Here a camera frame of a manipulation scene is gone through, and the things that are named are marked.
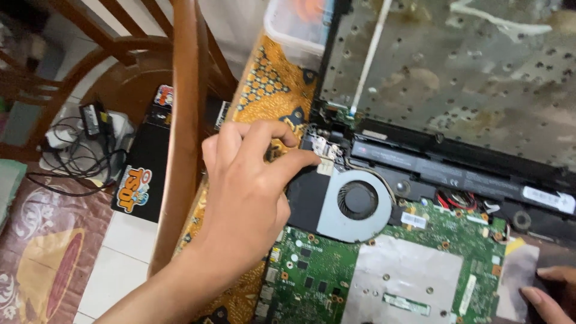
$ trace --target human hand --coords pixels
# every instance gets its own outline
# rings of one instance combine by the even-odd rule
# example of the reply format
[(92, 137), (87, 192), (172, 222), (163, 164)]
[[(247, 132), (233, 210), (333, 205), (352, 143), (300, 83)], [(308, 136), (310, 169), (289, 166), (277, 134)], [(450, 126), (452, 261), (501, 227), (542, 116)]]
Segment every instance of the human hand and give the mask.
[(538, 288), (522, 288), (524, 296), (534, 305), (546, 323), (574, 324), (574, 321), (564, 311), (572, 315), (576, 314), (576, 269), (567, 266), (554, 266), (538, 269), (537, 273), (543, 279), (566, 283), (560, 305)]
[(303, 167), (321, 161), (312, 151), (291, 149), (266, 164), (263, 156), (272, 138), (288, 147), (298, 144), (287, 124), (271, 120), (227, 122), (202, 143), (210, 189), (194, 241), (226, 258), (236, 276), (262, 259), (286, 224), (286, 184)]

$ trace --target patterned rug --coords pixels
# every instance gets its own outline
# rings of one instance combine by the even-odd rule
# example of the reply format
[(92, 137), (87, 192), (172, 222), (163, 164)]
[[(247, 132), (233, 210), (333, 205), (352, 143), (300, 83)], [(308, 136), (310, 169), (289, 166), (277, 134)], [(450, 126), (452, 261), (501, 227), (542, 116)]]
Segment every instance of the patterned rug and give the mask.
[[(234, 109), (230, 109), (226, 120), (244, 123), (258, 119), (280, 120), (302, 138), (316, 88), (316, 72), (288, 62), (282, 47), (266, 36), (262, 36), (250, 60), (231, 105)], [(272, 140), (266, 159), (273, 161), (286, 152), (280, 140)], [(194, 239), (202, 226), (207, 191), (208, 182), (204, 178), (175, 254)], [(258, 301), (265, 260), (202, 309), (194, 324), (248, 323)]]
[[(28, 164), (28, 171), (39, 171)], [(45, 184), (81, 193), (70, 179)], [(68, 324), (112, 219), (111, 197), (74, 198), (22, 180), (0, 234), (0, 323)]]

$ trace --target cartoon sticker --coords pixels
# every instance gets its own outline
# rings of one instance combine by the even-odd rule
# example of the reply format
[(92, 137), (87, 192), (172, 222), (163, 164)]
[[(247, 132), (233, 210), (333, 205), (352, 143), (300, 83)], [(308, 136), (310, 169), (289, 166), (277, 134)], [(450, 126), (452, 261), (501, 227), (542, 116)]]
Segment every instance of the cartoon sticker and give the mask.
[(172, 107), (172, 101), (174, 97), (174, 88), (167, 85), (161, 85), (156, 92), (156, 97), (154, 97), (154, 103), (161, 106)]
[(148, 202), (148, 183), (152, 180), (152, 171), (149, 169), (133, 169), (126, 167), (126, 172), (120, 182), (116, 202), (118, 207), (124, 208), (127, 214), (134, 210), (134, 205), (143, 206)]

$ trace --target laptop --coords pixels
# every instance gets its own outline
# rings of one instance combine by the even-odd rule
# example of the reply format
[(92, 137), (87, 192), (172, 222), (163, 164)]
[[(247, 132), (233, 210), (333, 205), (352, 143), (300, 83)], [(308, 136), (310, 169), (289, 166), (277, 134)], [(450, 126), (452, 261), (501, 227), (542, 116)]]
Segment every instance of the laptop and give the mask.
[(537, 322), (521, 237), (576, 238), (573, 17), (555, 0), (335, 1), (301, 142), (322, 164), (287, 187), (255, 322)]

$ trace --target motherboard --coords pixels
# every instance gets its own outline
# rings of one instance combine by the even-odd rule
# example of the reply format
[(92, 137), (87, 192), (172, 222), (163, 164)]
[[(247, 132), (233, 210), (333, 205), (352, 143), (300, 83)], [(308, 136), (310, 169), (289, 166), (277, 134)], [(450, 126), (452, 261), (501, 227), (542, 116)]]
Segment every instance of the motherboard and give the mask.
[(489, 323), (507, 224), (432, 200), (400, 199), (401, 225), (344, 243), (286, 226), (263, 278), (256, 320)]

